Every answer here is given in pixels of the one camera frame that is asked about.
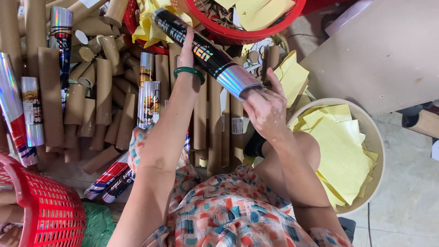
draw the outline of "leg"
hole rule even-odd
[[[317,171],[320,165],[319,144],[308,133],[296,131],[293,134],[305,160],[314,171]],[[265,142],[262,146],[262,153],[265,159],[256,166],[254,171],[278,196],[282,197],[285,201],[290,201],[285,188],[284,177],[282,176],[282,164],[276,151],[269,142]]]

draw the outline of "patterned dress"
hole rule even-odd
[[[148,131],[136,129],[133,133],[129,159],[133,171]],[[167,223],[143,246],[352,246],[328,229],[312,228],[308,234],[289,215],[291,210],[291,204],[270,190],[250,165],[202,182],[183,150]]]

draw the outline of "red plastic basket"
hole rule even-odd
[[[0,182],[14,184],[17,203],[25,209],[20,247],[81,246],[86,216],[74,190],[2,154]]]
[[[136,10],[138,9],[139,6],[137,5],[136,0],[128,1],[128,5],[126,6],[125,14],[123,16],[123,22],[125,23],[131,35],[136,31],[136,28],[138,26],[136,22],[136,14],[135,14]],[[137,40],[137,42],[139,42],[142,46],[146,44],[145,40]],[[159,54],[169,56],[169,49],[164,49],[155,45],[151,45],[147,49],[157,52]]]
[[[305,6],[306,0],[292,0],[296,4],[287,11],[285,20],[281,23],[274,25],[270,28],[260,31],[240,31],[227,27],[223,27],[216,22],[207,18],[197,7],[195,6],[195,0],[185,0],[186,5],[192,14],[203,24],[203,26],[214,36],[221,41],[230,44],[254,44],[271,35],[274,35],[285,28],[287,28],[293,21],[299,16],[300,12]]]

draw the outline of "hand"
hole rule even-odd
[[[287,99],[273,69],[269,68],[266,74],[273,90],[248,89],[243,92],[242,104],[258,133],[274,146],[274,142],[284,139],[285,132],[289,131],[285,123]]]
[[[194,53],[192,52],[192,41],[194,40],[194,30],[188,26],[186,37],[183,42],[180,56],[178,57],[179,67],[194,67]]]

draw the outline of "bracelet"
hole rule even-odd
[[[191,67],[178,67],[174,70],[174,77],[177,78],[178,73],[180,72],[189,72],[191,74],[197,75],[201,80],[201,85],[204,84],[205,78],[204,75],[199,71]]]

